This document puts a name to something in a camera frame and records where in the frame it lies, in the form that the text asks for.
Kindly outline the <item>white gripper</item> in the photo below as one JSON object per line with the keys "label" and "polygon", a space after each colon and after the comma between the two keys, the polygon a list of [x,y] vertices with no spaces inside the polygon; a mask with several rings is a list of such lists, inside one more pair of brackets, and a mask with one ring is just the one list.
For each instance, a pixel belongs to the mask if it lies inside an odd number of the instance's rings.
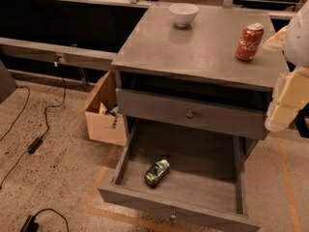
{"label": "white gripper", "polygon": [[265,126],[269,131],[282,131],[294,120],[298,111],[309,103],[309,0],[289,22],[263,43],[263,49],[284,48],[288,62],[296,67],[280,74],[267,110]]}

